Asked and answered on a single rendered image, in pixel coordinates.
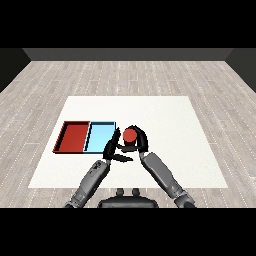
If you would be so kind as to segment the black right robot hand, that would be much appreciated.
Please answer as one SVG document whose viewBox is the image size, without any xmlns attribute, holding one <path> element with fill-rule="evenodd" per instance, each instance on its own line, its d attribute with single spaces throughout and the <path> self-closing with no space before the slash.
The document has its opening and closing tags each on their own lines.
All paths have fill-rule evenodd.
<svg viewBox="0 0 256 256">
<path fill-rule="evenodd" d="M 131 125 L 128 128 L 132 128 L 137 133 L 137 140 L 134 146 L 126 146 L 125 144 L 120 145 L 118 144 L 117 148 L 120 149 L 122 152 L 134 152 L 138 151 L 139 153 L 144 153 L 148 151 L 148 139 L 146 133 L 137 127 L 136 125 Z"/>
</svg>

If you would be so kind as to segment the dark grey robot body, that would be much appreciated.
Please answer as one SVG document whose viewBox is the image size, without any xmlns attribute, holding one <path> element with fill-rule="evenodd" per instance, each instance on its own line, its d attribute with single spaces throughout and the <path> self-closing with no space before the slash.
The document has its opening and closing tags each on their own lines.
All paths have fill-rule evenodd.
<svg viewBox="0 0 256 256">
<path fill-rule="evenodd" d="M 158 208 L 155 200 L 142 197 L 138 188 L 132 189 L 131 196 L 124 195 L 124 189 L 118 188 L 116 195 L 98 204 L 98 208 Z"/>
</svg>

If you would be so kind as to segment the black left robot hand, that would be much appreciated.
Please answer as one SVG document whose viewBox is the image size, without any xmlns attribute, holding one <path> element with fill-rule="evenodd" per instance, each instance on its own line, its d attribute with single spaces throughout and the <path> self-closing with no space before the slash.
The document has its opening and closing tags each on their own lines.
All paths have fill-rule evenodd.
<svg viewBox="0 0 256 256">
<path fill-rule="evenodd" d="M 105 145 L 105 148 L 103 151 L 103 158 L 106 160 L 107 163 L 110 163 L 112 160 L 116 160 L 119 162 L 132 161 L 131 157 L 126 157 L 124 155 L 115 153 L 115 150 L 118 146 L 120 136 L 121 136 L 120 129 L 117 128 L 114 131 L 112 138 Z"/>
</svg>

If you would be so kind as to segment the small red can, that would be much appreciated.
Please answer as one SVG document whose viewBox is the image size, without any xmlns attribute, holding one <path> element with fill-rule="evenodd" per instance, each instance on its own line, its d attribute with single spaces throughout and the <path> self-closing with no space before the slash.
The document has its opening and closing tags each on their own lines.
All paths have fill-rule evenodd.
<svg viewBox="0 0 256 256">
<path fill-rule="evenodd" d="M 137 140 L 137 133 L 132 128 L 127 128 L 123 132 L 123 141 L 126 146 L 134 146 Z"/>
</svg>

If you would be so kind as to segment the red shallow open box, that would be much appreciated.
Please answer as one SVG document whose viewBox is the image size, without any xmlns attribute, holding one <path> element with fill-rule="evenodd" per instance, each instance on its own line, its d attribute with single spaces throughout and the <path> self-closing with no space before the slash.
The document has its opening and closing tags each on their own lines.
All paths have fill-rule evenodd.
<svg viewBox="0 0 256 256">
<path fill-rule="evenodd" d="M 55 154 L 82 154 L 89 121 L 65 121 L 53 148 Z"/>
</svg>

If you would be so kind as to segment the light blue shallow open box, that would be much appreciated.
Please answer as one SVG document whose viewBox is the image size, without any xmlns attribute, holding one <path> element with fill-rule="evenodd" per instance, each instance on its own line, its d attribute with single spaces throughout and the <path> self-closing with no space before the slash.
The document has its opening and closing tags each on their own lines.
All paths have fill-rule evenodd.
<svg viewBox="0 0 256 256">
<path fill-rule="evenodd" d="M 84 143 L 85 154 L 102 154 L 116 130 L 114 121 L 92 121 Z"/>
</svg>

